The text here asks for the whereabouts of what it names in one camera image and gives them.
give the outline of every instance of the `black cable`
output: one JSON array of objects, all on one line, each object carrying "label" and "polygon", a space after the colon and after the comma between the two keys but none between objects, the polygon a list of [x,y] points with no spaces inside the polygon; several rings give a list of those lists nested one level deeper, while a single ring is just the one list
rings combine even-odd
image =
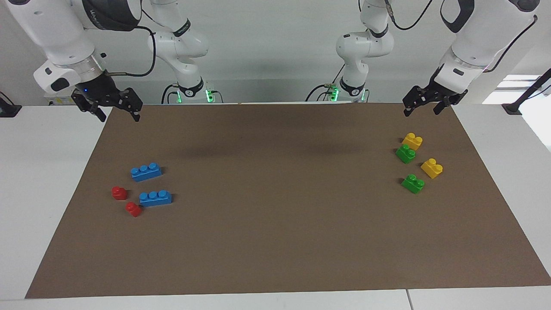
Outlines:
[{"label": "black cable", "polygon": [[423,18],[423,16],[426,13],[426,10],[429,9],[429,6],[432,4],[432,2],[433,2],[433,0],[430,0],[429,3],[426,4],[425,9],[423,10],[423,12],[419,16],[419,18],[415,21],[415,23],[413,23],[413,25],[411,25],[409,27],[402,28],[402,27],[398,26],[398,24],[396,24],[396,19],[394,18],[394,11],[392,10],[392,5],[390,4],[390,2],[388,0],[385,0],[386,9],[388,11],[388,16],[390,16],[390,19],[392,20],[392,23],[394,24],[394,26],[396,26],[396,28],[398,28],[400,30],[409,30],[409,29],[415,27],[417,25],[417,23],[421,20],[421,18]]},{"label": "black cable", "polygon": [[170,95],[178,95],[178,92],[170,92],[169,95],[166,97],[166,103],[170,104]]},{"label": "black cable", "polygon": [[155,67],[155,61],[157,59],[157,44],[155,43],[155,33],[147,28],[146,26],[136,26],[136,29],[144,29],[149,31],[149,35],[151,35],[151,40],[153,41],[153,61],[151,62],[151,68],[146,73],[142,74],[134,74],[134,73],[128,73],[128,72],[109,72],[108,76],[129,76],[129,77],[144,77],[153,71],[153,68]]},{"label": "black cable", "polygon": [[324,92],[324,93],[321,93],[321,94],[317,97],[316,101],[320,101],[321,96],[323,96],[323,95],[327,96],[327,95],[330,95],[330,94],[332,94],[332,92]]},{"label": "black cable", "polygon": [[13,101],[12,101],[8,96],[6,96],[6,94],[4,94],[1,90],[0,90],[0,94],[1,94],[2,96],[4,96],[6,99],[8,99],[8,101],[9,101],[12,105],[15,105],[15,104],[13,103]]},{"label": "black cable", "polygon": [[312,89],[312,91],[310,92],[310,94],[308,94],[308,97],[306,97],[306,100],[305,100],[305,101],[308,101],[308,99],[310,99],[310,97],[313,95],[313,93],[314,93],[316,90],[318,90],[318,89],[320,89],[320,88],[323,88],[323,87],[325,87],[325,84],[318,85],[318,86],[316,86],[314,89]]},{"label": "black cable", "polygon": [[547,87],[546,87],[544,90],[542,90],[541,92],[539,92],[539,93],[537,93],[537,94],[535,94],[535,95],[532,95],[531,97],[528,97],[528,99],[532,99],[532,98],[534,98],[534,97],[537,97],[537,96],[539,96],[539,95],[545,93],[549,88],[551,88],[551,85],[547,86]]},{"label": "black cable", "polygon": [[[335,78],[333,79],[333,82],[331,82],[331,84],[335,84],[335,81],[337,80],[337,78],[339,77],[339,75],[341,74],[341,72],[343,72],[344,66],[346,66],[346,63],[343,64],[343,66],[341,67],[341,69],[339,70],[339,72],[337,73],[337,75],[335,76]],[[326,94],[325,96],[323,96],[323,101],[325,101],[325,98],[327,98],[327,94]]]},{"label": "black cable", "polygon": [[222,100],[222,103],[224,103],[224,97],[222,97],[222,93],[221,93],[221,92],[219,92],[219,91],[217,91],[217,90],[213,90],[211,93],[212,93],[212,94],[219,94],[219,95],[220,95],[220,100]]},{"label": "black cable", "polygon": [[175,87],[174,84],[170,84],[168,85],[165,90],[163,91],[163,96],[161,97],[161,104],[165,104],[165,96],[166,96],[166,93],[169,91],[169,89],[171,87]]},{"label": "black cable", "polygon": [[339,72],[337,73],[337,75],[335,76],[335,78],[333,79],[333,82],[331,82],[332,84],[335,83],[335,81],[336,81],[337,78],[339,77],[339,74],[340,74],[341,72],[343,72],[344,66],[346,66],[346,63],[343,64],[343,66],[341,67],[341,69],[339,70]]},{"label": "black cable", "polygon": [[154,20],[153,17],[151,17],[151,15],[149,15],[146,11],[144,11],[144,9],[142,9],[142,13],[145,14],[145,16],[147,16],[147,18],[149,18],[153,23],[155,23],[155,24],[157,24],[161,27],[164,27],[164,25],[162,25],[158,21]]},{"label": "black cable", "polygon": [[526,27],[525,30],[523,30],[522,32],[520,32],[518,34],[518,36],[509,44],[509,46],[505,49],[505,51],[503,52],[503,54],[501,54],[501,57],[499,57],[498,61],[495,63],[494,67],[490,70],[484,70],[484,73],[490,73],[490,72],[493,72],[495,69],[497,69],[497,67],[499,66],[499,63],[501,62],[501,60],[503,60],[503,57],[505,57],[505,55],[507,55],[507,52],[509,52],[509,50],[511,49],[511,47],[516,43],[516,41],[518,39],[520,39],[520,37],[523,36],[523,34],[525,34],[528,30],[530,30],[530,28],[532,26],[535,25],[535,23],[538,21],[538,16],[537,15],[534,15],[534,21],[532,22],[532,24],[528,25],[528,27]]}]

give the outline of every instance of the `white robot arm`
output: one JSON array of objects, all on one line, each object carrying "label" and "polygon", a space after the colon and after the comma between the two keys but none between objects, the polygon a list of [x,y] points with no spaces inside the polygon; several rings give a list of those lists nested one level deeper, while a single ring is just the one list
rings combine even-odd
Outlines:
[{"label": "white robot arm", "polygon": [[95,46],[84,32],[90,28],[130,31],[141,17],[140,0],[104,2],[94,0],[6,0],[21,27],[44,50],[47,61],[34,77],[49,93],[76,87],[73,100],[83,112],[106,116],[99,106],[114,106],[140,118],[142,101],[132,88],[120,91],[94,54]]},{"label": "white robot arm", "polygon": [[364,94],[369,66],[366,58],[390,54],[394,37],[388,31],[388,12],[384,0],[366,0],[360,19],[367,31],[349,33],[337,41],[337,54],[344,60],[343,77],[338,83],[339,98],[359,101]]},{"label": "white robot arm", "polygon": [[[172,67],[179,91],[186,98],[202,98],[198,94],[204,88],[204,81],[192,58],[207,54],[206,37],[191,29],[191,22],[182,15],[177,0],[151,0],[151,6],[155,21],[170,30],[155,34],[157,57]],[[153,50],[152,39],[149,39],[148,45]]]},{"label": "white robot arm", "polygon": [[415,86],[403,98],[404,114],[431,102],[437,103],[435,114],[458,104],[497,54],[537,21],[538,5],[539,0],[444,0],[442,20],[457,37],[429,85]]}]

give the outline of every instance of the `table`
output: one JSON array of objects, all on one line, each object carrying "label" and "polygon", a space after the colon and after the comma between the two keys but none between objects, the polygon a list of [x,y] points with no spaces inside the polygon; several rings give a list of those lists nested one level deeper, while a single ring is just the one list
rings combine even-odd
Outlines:
[{"label": "table", "polygon": [[[500,106],[454,107],[548,272],[551,153],[521,117]],[[142,296],[22,301],[71,199],[103,124],[73,106],[25,107],[0,121],[0,309],[316,308],[547,309],[551,287]]]}]

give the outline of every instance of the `blue lego brick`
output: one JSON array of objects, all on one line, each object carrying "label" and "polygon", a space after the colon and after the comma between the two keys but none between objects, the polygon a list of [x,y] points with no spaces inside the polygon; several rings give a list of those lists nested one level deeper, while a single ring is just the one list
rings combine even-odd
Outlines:
[{"label": "blue lego brick", "polygon": [[130,169],[130,175],[132,179],[136,182],[141,182],[151,178],[159,177],[163,173],[161,172],[161,167],[157,163],[151,163],[149,166],[143,165],[138,168]]},{"label": "blue lego brick", "polygon": [[144,207],[154,207],[160,205],[168,205],[172,203],[172,195],[166,190],[159,192],[152,191],[148,193],[141,193],[139,195],[139,204]]}]

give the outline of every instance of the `lego brick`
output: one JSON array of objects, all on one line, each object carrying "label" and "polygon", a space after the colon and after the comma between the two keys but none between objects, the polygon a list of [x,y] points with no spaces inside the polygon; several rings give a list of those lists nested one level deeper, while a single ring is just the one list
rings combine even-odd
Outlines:
[{"label": "lego brick", "polygon": [[141,182],[151,178],[159,177],[163,173],[161,172],[161,167],[157,163],[151,163],[149,166],[143,165],[138,168],[132,168],[130,170],[130,175],[132,179],[136,182]]},{"label": "lego brick", "polygon": [[130,213],[133,217],[138,217],[142,214],[142,209],[134,202],[129,202],[126,204],[126,211],[128,211],[128,213]]},{"label": "lego brick", "polygon": [[111,195],[116,200],[126,200],[128,193],[126,192],[126,189],[115,186],[111,189]]},{"label": "lego brick", "polygon": [[166,190],[161,190],[159,192],[152,191],[149,194],[141,193],[139,195],[139,203],[144,207],[168,205],[172,203],[172,195]]},{"label": "lego brick", "polygon": [[424,162],[421,166],[421,169],[425,171],[425,173],[431,178],[434,179],[444,171],[444,168],[442,165],[436,164],[436,160],[434,158],[429,159],[428,161]]},{"label": "lego brick", "polygon": [[423,143],[423,138],[416,137],[414,133],[410,132],[402,141],[402,144],[408,145],[410,149],[417,151],[421,144]]},{"label": "lego brick", "polygon": [[425,187],[425,181],[417,179],[414,174],[408,175],[408,177],[402,182],[402,186],[410,190],[414,194],[418,194],[423,187]]},{"label": "lego brick", "polygon": [[404,164],[409,164],[415,158],[415,151],[409,148],[409,145],[402,145],[396,151],[396,156],[404,162]]}]

